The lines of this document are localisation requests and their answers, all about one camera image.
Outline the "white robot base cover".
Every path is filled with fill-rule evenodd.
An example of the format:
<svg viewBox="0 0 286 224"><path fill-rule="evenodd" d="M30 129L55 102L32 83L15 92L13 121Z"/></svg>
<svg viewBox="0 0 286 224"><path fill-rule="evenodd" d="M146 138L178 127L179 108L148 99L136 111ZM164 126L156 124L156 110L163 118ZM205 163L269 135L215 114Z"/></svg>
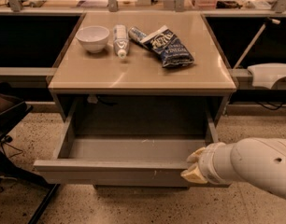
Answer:
<svg viewBox="0 0 286 224"><path fill-rule="evenodd" d="M252 74L252 86L272 89L281 79L286 77L286 63L260 63L249 66Z"/></svg>

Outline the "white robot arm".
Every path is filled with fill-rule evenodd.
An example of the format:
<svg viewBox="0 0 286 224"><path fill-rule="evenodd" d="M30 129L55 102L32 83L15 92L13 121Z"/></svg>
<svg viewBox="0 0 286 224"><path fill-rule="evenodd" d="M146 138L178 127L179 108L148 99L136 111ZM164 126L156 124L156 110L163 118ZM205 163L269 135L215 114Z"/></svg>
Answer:
<svg viewBox="0 0 286 224"><path fill-rule="evenodd" d="M286 139L245 138L236 143L212 143L187 158L180 173L196 184L246 182L286 200Z"/></svg>

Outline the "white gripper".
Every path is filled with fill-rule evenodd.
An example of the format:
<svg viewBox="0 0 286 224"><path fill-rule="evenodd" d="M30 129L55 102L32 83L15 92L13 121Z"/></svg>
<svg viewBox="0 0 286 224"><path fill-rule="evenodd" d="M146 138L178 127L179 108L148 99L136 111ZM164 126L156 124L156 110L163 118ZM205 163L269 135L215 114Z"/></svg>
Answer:
<svg viewBox="0 0 286 224"><path fill-rule="evenodd" d="M233 147L233 144L219 142L212 143L206 148L198 148L186 160L193 165L182 171L180 176L195 184L209 182L215 185L230 185L234 181L242 181L231 162Z"/></svg>

